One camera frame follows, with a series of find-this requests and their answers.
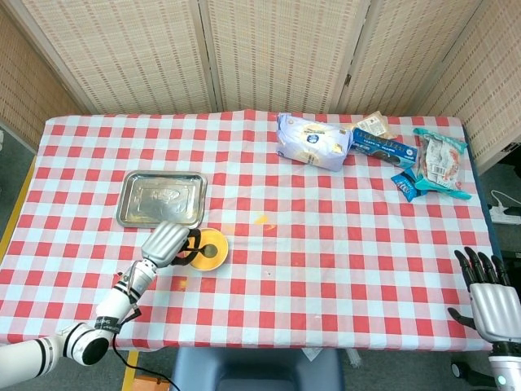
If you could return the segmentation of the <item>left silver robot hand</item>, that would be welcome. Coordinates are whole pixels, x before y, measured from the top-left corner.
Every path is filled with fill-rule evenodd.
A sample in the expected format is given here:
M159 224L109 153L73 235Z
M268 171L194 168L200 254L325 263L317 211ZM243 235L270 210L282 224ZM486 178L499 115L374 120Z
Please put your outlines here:
M200 229L163 221L142 245L142 257L158 268L186 266L195 259L200 241Z

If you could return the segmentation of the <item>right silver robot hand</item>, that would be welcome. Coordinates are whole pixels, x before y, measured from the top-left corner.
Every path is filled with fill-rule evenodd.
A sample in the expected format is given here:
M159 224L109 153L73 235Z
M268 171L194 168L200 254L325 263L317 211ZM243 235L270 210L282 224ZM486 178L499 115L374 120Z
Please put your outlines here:
M448 308L451 318L471 328L493 346L496 356L520 355L520 299L505 264L496 255L487 256L465 247L454 252L471 300L472 316Z

